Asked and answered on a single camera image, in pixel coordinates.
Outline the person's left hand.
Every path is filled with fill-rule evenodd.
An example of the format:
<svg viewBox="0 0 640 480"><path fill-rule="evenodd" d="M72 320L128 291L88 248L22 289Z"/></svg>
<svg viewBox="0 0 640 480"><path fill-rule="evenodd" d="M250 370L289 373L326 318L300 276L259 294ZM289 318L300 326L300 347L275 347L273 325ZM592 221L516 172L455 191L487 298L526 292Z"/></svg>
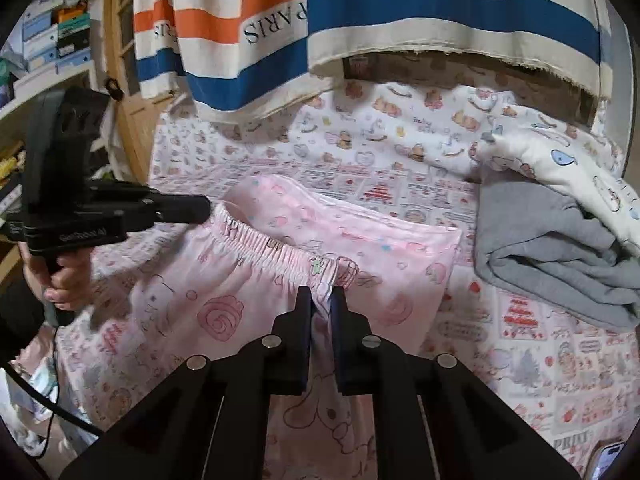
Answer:
<svg viewBox="0 0 640 480"><path fill-rule="evenodd" d="M91 304L92 248L58 257L60 270L51 274L43 258L33 256L26 243L18 244L25 280L41 300L60 310L77 311Z"/></svg>

